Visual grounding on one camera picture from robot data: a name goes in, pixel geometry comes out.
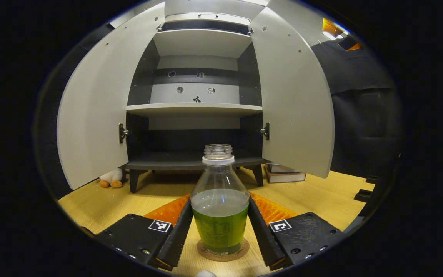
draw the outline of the cabinet leg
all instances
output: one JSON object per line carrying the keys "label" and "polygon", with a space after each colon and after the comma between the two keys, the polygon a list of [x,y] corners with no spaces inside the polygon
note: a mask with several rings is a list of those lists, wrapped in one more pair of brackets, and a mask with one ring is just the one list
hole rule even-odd
{"label": "cabinet leg", "polygon": [[264,182],[262,180],[262,166],[261,165],[250,165],[245,168],[253,171],[254,177],[255,177],[255,180],[256,180],[258,186],[260,186],[260,187],[264,186]]}
{"label": "cabinet leg", "polygon": [[138,191],[138,179],[143,173],[148,172],[148,170],[133,170],[130,169],[130,191],[135,193]]}

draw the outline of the plastic bottle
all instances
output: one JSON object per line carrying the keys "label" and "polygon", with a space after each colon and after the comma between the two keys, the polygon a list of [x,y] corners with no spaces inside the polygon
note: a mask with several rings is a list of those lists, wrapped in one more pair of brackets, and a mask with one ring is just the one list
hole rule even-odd
{"label": "plastic bottle", "polygon": [[215,255],[238,251],[244,238],[249,193],[232,169],[234,161],[229,144],[206,145],[206,168],[190,195],[199,235]]}

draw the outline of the cabinet door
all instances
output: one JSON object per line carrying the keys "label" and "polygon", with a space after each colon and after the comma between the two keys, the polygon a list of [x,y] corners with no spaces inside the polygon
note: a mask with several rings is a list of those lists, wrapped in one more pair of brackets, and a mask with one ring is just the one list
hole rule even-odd
{"label": "cabinet door", "polygon": [[334,147],[334,112],[327,80],[310,46],[290,24],[265,7],[250,28],[260,73],[262,157],[327,177]]}
{"label": "cabinet door", "polygon": [[157,26],[165,20],[164,7],[162,2],[113,30],[72,73],[57,124],[59,158],[72,189],[128,162],[118,125],[125,124],[131,80]]}

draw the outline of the plush penguin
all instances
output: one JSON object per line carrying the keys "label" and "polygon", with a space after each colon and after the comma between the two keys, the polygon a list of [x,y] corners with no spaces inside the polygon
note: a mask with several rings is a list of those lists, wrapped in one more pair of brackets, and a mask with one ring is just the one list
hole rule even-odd
{"label": "plush penguin", "polygon": [[123,174],[123,170],[120,168],[116,168],[102,176],[100,176],[100,184],[101,187],[113,187],[113,188],[120,188],[123,186],[123,182],[125,177],[125,174]]}

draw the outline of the cabinet shelf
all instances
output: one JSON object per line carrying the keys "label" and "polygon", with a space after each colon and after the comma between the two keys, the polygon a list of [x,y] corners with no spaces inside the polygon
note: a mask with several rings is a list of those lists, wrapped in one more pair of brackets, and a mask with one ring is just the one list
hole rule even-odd
{"label": "cabinet shelf", "polygon": [[[124,167],[132,170],[200,170],[206,166],[202,163],[202,156],[202,151],[146,152],[130,159]],[[245,149],[234,151],[234,156],[233,167],[260,165],[267,162]]]}
{"label": "cabinet shelf", "polygon": [[261,106],[226,103],[157,103],[130,105],[130,114],[150,116],[248,116],[262,113]]}
{"label": "cabinet shelf", "polygon": [[158,32],[153,38],[158,54],[208,55],[239,58],[251,44],[251,36],[223,30],[183,29]]}

